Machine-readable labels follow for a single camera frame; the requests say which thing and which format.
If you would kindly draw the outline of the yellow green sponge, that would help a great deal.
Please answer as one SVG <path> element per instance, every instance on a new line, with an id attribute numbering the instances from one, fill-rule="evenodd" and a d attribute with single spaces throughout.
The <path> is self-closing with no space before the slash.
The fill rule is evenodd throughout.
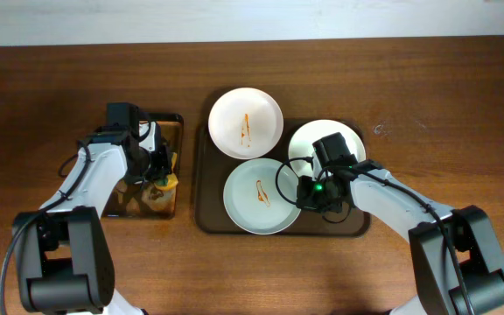
<path id="1" fill-rule="evenodd" d="M 162 178 L 158 178 L 152 181 L 153 185 L 160 191 L 170 191 L 175 188 L 179 180 L 175 174 L 175 166 L 178 161 L 178 154 L 176 152 L 171 154 L 171 170 L 168 174 L 164 175 Z"/>

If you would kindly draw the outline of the white plate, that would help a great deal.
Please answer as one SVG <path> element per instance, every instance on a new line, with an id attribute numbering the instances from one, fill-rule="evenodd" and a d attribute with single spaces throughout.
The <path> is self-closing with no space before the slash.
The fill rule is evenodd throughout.
<path id="1" fill-rule="evenodd" d="M 349 126 L 333 120 L 315 120 L 301 126 L 291 137 L 288 159 L 312 157 L 312 144 L 322 137 L 339 132 L 346 140 L 347 148 L 359 162 L 367 158 L 361 137 Z"/>
<path id="2" fill-rule="evenodd" d="M 279 142 L 284 128 L 282 110 L 267 93 L 239 87 L 212 106 L 207 127 L 215 146 L 236 159 L 259 158 Z"/>

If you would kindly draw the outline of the pale blue plate front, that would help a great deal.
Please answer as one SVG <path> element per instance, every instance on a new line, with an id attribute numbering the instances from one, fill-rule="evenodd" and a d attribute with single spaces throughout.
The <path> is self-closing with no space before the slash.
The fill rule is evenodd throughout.
<path id="1" fill-rule="evenodd" d="M 279 161 L 257 158 L 237 166 L 223 189 L 223 204 L 230 219 L 256 235 L 272 235 L 298 218 L 298 177 Z"/>

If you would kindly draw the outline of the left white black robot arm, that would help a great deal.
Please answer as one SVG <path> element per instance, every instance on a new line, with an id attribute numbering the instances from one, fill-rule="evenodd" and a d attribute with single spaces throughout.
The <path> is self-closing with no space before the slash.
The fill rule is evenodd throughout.
<path id="1" fill-rule="evenodd" d="M 160 126 L 132 103 L 110 103 L 105 124 L 78 142 L 73 160 L 48 201 L 15 217 L 0 279 L 15 263 L 28 312 L 143 314 L 116 289 L 101 217 L 119 181 L 144 184 L 171 173 Z"/>

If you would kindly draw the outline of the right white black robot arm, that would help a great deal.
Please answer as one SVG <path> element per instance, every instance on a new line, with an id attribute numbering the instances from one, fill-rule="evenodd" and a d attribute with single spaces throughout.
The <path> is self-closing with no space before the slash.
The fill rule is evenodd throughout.
<path id="1" fill-rule="evenodd" d="M 297 207 L 323 214 L 348 204 L 409 244 L 416 295 L 392 313 L 484 314 L 504 306 L 504 253 L 484 210 L 423 196 L 375 161 L 358 161 L 340 133 L 312 147 L 313 174 L 299 180 Z"/>

